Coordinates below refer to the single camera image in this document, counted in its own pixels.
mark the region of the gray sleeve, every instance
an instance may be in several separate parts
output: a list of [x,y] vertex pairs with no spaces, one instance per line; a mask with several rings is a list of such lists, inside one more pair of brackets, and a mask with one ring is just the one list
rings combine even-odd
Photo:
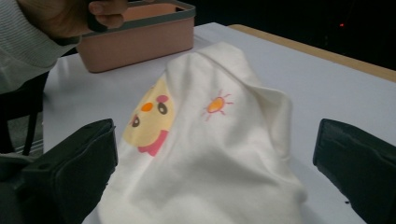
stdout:
[[80,40],[58,45],[26,20],[16,0],[0,0],[0,27],[0,93],[49,71]]

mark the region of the cartoon chick print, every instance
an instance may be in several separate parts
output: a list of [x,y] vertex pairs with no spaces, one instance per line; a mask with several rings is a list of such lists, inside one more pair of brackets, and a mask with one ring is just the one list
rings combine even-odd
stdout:
[[155,156],[174,120],[174,107],[165,81],[160,78],[134,110],[123,138],[139,152]]

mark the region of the pink box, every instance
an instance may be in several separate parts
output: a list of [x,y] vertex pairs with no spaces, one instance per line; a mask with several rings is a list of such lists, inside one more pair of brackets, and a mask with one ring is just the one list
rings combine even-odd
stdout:
[[92,73],[193,47],[195,7],[176,0],[131,2],[121,28],[84,35],[77,51]]

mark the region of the table surface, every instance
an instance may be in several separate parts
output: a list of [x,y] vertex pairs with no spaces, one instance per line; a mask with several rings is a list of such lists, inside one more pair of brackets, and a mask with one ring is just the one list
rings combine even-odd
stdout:
[[[396,83],[233,28],[196,26],[193,49],[101,74],[89,73],[78,54],[61,58],[45,88],[45,150],[99,119],[114,120],[119,140],[134,107],[167,62],[223,41],[245,52],[264,87],[283,91],[292,101],[290,167],[308,191],[302,207],[305,223],[364,223],[312,164],[318,126],[322,119],[335,119],[396,145]],[[99,223],[95,211],[84,223]]]
[[386,80],[396,82],[396,71],[390,70],[388,68],[384,68],[372,63],[366,63],[363,61],[359,61],[356,59],[352,59],[337,53],[333,53],[324,49],[318,49],[297,41],[293,41],[278,35],[272,35],[269,33],[266,33],[264,31],[256,30],[254,28],[242,25],[242,24],[234,24],[230,25],[231,28],[257,36],[258,38],[262,38],[268,41],[271,41],[273,43],[286,46],[291,49],[296,49],[301,52],[314,55],[316,57],[326,59],[328,61],[334,62],[334,63],[339,63],[345,66],[348,66],[350,68],[362,71],[364,73],[376,76],[376,77],[382,77]]

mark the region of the white fabric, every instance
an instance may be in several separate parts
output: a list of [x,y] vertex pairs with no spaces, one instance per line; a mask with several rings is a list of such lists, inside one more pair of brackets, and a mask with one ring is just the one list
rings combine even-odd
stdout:
[[102,223],[302,223],[290,110],[229,44],[171,61],[125,128]]

